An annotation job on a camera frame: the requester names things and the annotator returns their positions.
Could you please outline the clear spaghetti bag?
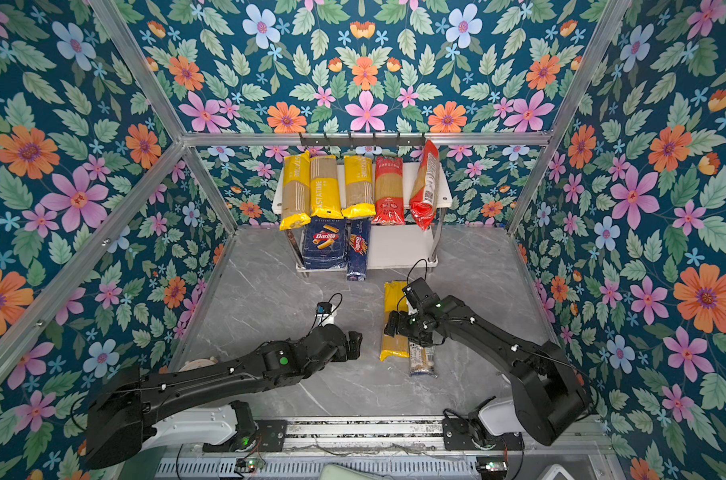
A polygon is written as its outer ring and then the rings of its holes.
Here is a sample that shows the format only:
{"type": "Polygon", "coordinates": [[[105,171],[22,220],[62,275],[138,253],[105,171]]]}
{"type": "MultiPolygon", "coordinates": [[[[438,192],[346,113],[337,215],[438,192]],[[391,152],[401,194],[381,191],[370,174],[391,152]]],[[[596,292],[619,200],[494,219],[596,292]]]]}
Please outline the clear spaghetti bag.
{"type": "Polygon", "coordinates": [[[435,348],[433,346],[423,347],[418,343],[409,343],[409,365],[410,375],[436,377],[435,370],[435,348]]]}

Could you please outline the blue Barilla pasta bag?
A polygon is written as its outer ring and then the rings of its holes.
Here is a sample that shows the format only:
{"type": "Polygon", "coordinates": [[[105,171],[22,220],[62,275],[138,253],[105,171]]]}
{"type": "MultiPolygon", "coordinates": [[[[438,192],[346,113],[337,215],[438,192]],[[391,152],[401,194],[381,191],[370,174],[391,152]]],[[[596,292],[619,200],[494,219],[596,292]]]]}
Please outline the blue Barilla pasta bag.
{"type": "Polygon", "coordinates": [[[347,262],[347,221],[313,217],[305,229],[302,248],[307,269],[343,267],[347,262]]]}

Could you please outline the blue Barilla spaghetti bag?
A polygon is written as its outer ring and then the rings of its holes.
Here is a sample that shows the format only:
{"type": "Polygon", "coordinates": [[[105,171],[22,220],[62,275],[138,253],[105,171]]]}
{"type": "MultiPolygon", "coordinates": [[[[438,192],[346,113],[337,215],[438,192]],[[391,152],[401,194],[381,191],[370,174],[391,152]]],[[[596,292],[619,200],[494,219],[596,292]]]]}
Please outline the blue Barilla spaghetti bag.
{"type": "Polygon", "coordinates": [[[348,227],[347,280],[363,282],[367,278],[371,221],[354,219],[348,227]]]}

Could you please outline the red Barilla spaghetti bag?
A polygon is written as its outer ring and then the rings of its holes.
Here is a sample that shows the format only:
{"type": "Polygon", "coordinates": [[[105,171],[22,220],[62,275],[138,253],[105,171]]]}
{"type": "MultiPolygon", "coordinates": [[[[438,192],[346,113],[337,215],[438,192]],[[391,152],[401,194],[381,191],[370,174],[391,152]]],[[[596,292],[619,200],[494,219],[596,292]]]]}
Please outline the red Barilla spaghetti bag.
{"type": "Polygon", "coordinates": [[[403,194],[403,160],[399,157],[376,159],[375,210],[372,222],[400,226],[406,223],[403,194]]]}

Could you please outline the red-ended spaghetti bag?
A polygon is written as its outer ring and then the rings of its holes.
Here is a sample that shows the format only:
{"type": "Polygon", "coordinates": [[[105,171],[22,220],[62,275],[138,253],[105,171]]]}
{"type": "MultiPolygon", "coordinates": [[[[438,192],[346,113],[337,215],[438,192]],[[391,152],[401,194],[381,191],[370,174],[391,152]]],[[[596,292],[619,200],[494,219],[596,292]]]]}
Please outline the red-ended spaghetti bag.
{"type": "Polygon", "coordinates": [[[436,216],[440,170],[438,149],[432,141],[428,140],[422,151],[409,200],[413,220],[424,231],[432,225],[436,216]]]}

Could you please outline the yellow Pastatime spaghetti bag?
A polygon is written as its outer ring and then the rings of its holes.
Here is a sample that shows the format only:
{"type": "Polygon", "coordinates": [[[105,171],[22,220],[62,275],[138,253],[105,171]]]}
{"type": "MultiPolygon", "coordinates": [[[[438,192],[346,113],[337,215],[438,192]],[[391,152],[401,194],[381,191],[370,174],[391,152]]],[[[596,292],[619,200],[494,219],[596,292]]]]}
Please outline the yellow Pastatime spaghetti bag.
{"type": "Polygon", "coordinates": [[[315,156],[310,160],[311,216],[343,219],[335,156],[315,156]]]}

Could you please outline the yellow wholewheat spaghetti bag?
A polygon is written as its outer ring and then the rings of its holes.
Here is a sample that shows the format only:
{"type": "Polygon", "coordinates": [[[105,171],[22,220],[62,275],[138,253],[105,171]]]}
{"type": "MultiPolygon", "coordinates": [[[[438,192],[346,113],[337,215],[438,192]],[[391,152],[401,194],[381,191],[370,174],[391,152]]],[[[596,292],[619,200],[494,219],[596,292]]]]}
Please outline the yellow wholewheat spaghetti bag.
{"type": "Polygon", "coordinates": [[[374,200],[373,163],[365,156],[346,156],[345,167],[345,218],[370,218],[376,215],[374,200]]]}

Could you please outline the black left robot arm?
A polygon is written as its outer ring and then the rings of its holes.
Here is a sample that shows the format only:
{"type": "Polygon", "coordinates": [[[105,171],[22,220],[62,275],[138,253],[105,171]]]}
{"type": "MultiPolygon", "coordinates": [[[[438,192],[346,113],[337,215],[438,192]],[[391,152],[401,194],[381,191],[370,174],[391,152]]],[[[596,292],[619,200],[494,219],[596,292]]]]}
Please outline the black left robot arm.
{"type": "Polygon", "coordinates": [[[330,362],[356,360],[361,343],[361,333],[328,324],[207,367],[148,375],[137,367],[121,370],[89,406],[85,464],[104,469],[143,450],[192,443],[247,449],[257,425],[239,396],[292,386],[330,362]]]}

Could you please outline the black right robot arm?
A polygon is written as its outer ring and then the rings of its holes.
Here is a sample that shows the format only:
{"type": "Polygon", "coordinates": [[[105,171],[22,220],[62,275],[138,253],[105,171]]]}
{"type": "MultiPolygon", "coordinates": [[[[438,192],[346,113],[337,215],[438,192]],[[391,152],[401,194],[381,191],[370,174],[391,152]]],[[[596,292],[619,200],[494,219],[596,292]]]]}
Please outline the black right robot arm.
{"type": "Polygon", "coordinates": [[[493,436],[527,433],[550,446],[593,404],[582,372],[552,341],[537,344],[481,317],[463,300],[440,297],[425,279],[403,288],[405,312],[388,317],[384,334],[404,336],[422,347],[435,345],[433,335],[459,342],[490,362],[511,388],[507,399],[493,399],[477,411],[485,432],[493,436]]]}

